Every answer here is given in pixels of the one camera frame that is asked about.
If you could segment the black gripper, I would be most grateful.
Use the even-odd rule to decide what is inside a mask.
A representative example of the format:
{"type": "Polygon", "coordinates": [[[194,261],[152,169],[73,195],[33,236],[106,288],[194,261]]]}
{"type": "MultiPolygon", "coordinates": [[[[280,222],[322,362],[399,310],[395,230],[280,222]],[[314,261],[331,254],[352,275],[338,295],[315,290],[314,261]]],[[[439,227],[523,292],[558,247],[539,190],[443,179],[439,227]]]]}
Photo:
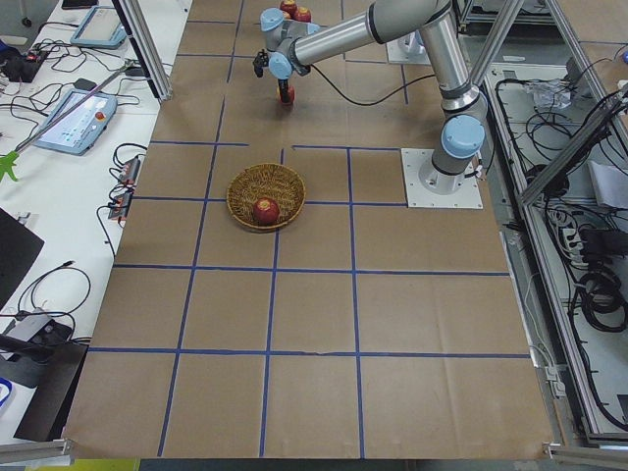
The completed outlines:
{"type": "MultiPolygon", "coordinates": [[[[269,66],[270,56],[265,49],[261,49],[252,61],[254,74],[261,79],[264,76],[264,70],[269,66]]],[[[278,80],[279,100],[282,105],[288,105],[288,88],[289,81],[287,79],[278,80]]]]}

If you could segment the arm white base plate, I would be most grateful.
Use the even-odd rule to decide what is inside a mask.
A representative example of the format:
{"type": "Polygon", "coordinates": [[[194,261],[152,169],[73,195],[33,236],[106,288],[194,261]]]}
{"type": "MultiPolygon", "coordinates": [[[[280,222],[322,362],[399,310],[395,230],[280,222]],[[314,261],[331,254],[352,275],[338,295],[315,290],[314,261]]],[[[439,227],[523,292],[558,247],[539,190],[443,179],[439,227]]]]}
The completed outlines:
{"type": "Polygon", "coordinates": [[[433,149],[401,148],[401,167],[406,203],[409,208],[470,209],[484,208],[479,184],[468,164],[462,174],[448,176],[433,165],[433,149]]]}
{"type": "Polygon", "coordinates": [[[399,65],[429,66],[430,60],[418,30],[386,44],[388,62],[399,65]]]}

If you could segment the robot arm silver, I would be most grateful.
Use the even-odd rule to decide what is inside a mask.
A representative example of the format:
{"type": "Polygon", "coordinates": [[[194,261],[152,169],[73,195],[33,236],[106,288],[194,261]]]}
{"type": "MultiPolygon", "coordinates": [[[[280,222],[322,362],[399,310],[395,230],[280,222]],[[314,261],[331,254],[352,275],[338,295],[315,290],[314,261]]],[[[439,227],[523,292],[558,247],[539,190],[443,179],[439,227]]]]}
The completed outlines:
{"type": "Polygon", "coordinates": [[[442,96],[445,123],[432,157],[419,171],[421,184],[435,194],[457,192],[468,164],[485,138],[486,99],[470,77],[460,50],[449,1],[375,1],[334,26],[289,20],[278,8],[261,13],[266,48],[253,60],[258,77],[265,70],[278,80],[281,100],[289,103],[288,80],[311,67],[373,42],[386,44],[416,32],[442,96]]]}

